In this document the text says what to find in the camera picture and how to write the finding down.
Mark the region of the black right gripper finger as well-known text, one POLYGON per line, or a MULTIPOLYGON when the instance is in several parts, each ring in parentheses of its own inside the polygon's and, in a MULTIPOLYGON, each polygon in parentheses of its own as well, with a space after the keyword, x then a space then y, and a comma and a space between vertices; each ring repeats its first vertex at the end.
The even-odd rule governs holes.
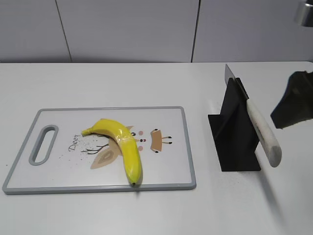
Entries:
POLYGON ((313 118, 313 73, 296 71, 288 79, 286 90, 271 113, 277 129, 313 118))

